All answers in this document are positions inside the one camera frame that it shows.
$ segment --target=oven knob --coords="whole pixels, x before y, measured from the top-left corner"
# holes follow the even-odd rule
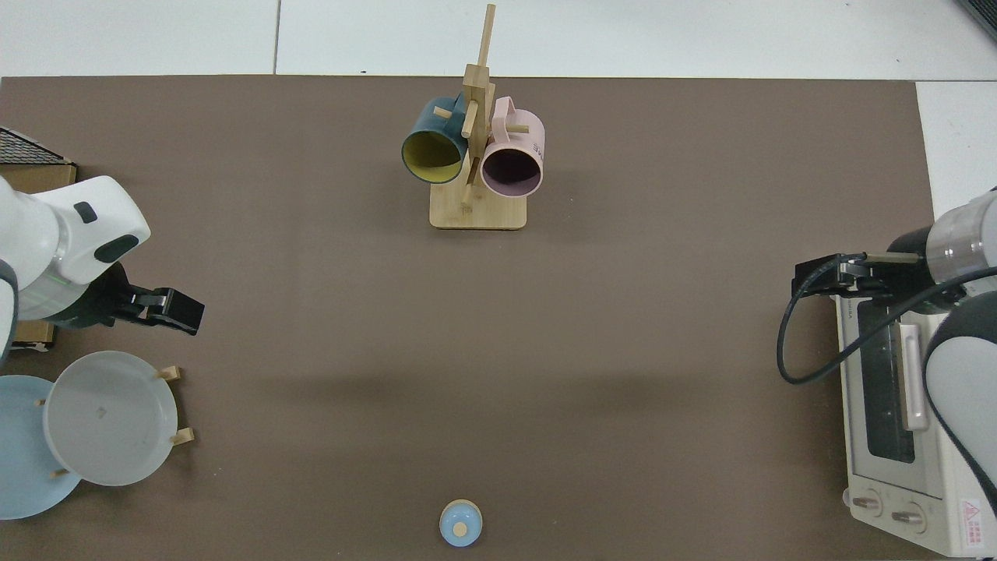
[[[905,510],[894,512],[891,516],[901,524],[909,524],[918,534],[923,534],[928,529],[927,518],[917,503],[908,502]]]
[[[862,496],[851,499],[851,505],[864,508],[872,516],[882,515],[882,501],[879,500],[879,493],[872,489],[862,491]]]

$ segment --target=oven door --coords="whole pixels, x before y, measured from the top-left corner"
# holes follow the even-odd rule
[[[836,298],[836,301],[842,347],[889,313],[887,306],[869,298]],[[842,369],[850,432],[845,437],[850,439],[851,472],[938,499],[943,494],[938,452],[940,427],[923,398],[921,416],[916,419],[908,416],[905,420],[905,415],[916,415],[915,409],[908,407],[911,400],[917,403],[916,392],[923,390],[919,375],[913,378],[919,370],[908,372],[916,383],[905,383],[903,354],[911,356],[917,352],[913,362],[919,368],[921,355],[917,347],[927,347],[943,319],[944,315],[907,313],[900,323],[912,326],[905,332],[908,337],[916,334],[915,341],[901,344],[903,337],[897,329],[884,329],[849,357]],[[913,398],[908,392],[914,392]]]

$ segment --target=pink mug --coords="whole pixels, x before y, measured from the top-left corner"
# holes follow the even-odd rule
[[[492,138],[482,156],[482,181],[503,197],[525,197],[543,181],[543,122],[517,109],[512,98],[496,100]]]

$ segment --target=oven handle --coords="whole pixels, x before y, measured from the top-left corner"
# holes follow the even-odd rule
[[[903,428],[927,430],[927,401],[921,376],[921,329],[919,325],[895,323],[895,340],[900,342],[900,393],[903,395],[901,410]]]

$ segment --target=oven window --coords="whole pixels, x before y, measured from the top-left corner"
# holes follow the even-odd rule
[[[875,300],[857,307],[858,331],[866,333],[888,313]],[[865,441],[869,453],[881,458],[912,463],[914,433],[903,428],[900,410],[900,380],[897,371],[899,341],[891,329],[883,329],[861,351],[862,395],[865,400]]]

